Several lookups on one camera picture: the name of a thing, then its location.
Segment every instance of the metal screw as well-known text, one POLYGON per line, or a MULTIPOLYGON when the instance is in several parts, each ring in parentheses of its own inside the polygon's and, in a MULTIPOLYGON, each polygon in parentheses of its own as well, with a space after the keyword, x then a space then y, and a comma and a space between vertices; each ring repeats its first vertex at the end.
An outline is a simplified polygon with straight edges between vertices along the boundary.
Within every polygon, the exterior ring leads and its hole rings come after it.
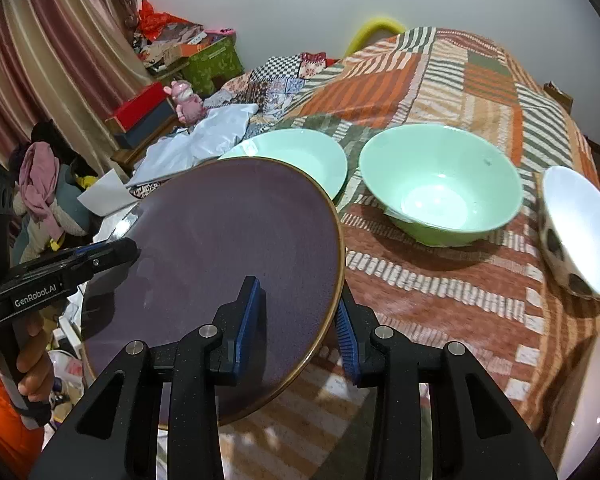
POLYGON ((466 351, 466 347, 462 343, 458 343, 457 341, 451 341, 448 346, 449 352, 453 355, 464 355, 466 351))
POLYGON ((131 341, 125 346, 126 353, 129 355, 139 354, 142 350, 144 350, 144 343, 142 341, 131 341))
POLYGON ((202 325, 197 333, 202 337, 213 337, 218 333, 218 328, 215 325, 202 325))
POLYGON ((390 326, 381 325, 373 330, 373 332, 375 332, 375 335, 380 339, 389 339, 393 337, 393 329, 390 326))

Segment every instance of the striped blanket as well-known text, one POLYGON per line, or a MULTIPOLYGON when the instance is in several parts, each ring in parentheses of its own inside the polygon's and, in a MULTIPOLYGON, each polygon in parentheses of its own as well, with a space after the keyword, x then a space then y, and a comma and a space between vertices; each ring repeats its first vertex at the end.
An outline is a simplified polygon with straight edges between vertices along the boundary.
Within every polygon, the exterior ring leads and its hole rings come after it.
MULTIPOLYGON (((492 41, 421 27, 317 73, 273 129, 289 127, 320 130, 347 153, 336 208, 356 300, 415 342, 464 342, 538 437, 550 438, 556 396, 600 331, 600 303, 558 287, 538 250, 538 173, 563 165, 599 186, 563 108, 492 41), (524 205, 509 225, 467 248, 427 248, 383 215, 360 176, 360 150, 384 128, 422 122, 469 130, 511 158, 524 205)), ((340 364, 322 348, 278 398, 221 428, 226 477, 363 478, 375 393, 354 388, 340 364)), ((560 453, 550 450, 554 463, 560 453)))

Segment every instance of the mint green plate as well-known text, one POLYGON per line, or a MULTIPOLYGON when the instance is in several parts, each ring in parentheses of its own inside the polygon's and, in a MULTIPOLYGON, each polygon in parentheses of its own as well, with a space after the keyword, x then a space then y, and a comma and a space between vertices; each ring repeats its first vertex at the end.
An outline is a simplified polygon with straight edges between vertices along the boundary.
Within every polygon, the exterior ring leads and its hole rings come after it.
POLYGON ((243 140, 220 157, 263 156, 281 160, 311 176, 331 200, 347 177, 347 156, 330 136, 316 130, 287 128, 243 140))
POLYGON ((522 182, 504 153, 441 124, 385 130, 363 147, 360 172, 386 214, 418 242, 463 246, 517 215, 522 182))

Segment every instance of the red plastic bag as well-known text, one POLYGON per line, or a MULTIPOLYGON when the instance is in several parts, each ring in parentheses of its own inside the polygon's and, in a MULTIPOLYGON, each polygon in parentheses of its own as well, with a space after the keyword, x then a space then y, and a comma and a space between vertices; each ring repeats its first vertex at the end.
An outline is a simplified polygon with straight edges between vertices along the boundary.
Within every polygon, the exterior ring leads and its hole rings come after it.
POLYGON ((148 0, 142 0, 142 8, 138 10, 138 15, 140 16, 140 30, 146 39, 151 41, 158 39, 167 23, 190 23, 189 20, 183 20, 168 12, 155 12, 148 0))

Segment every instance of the pink scarf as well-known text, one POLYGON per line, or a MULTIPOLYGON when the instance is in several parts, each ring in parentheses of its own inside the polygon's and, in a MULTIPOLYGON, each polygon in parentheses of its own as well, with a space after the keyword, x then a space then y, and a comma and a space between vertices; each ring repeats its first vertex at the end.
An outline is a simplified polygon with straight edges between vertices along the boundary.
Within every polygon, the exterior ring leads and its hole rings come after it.
POLYGON ((34 142, 24 155, 20 167, 20 196, 31 218, 42 221, 53 240, 64 232, 49 206, 56 198, 60 162, 46 142, 34 142))

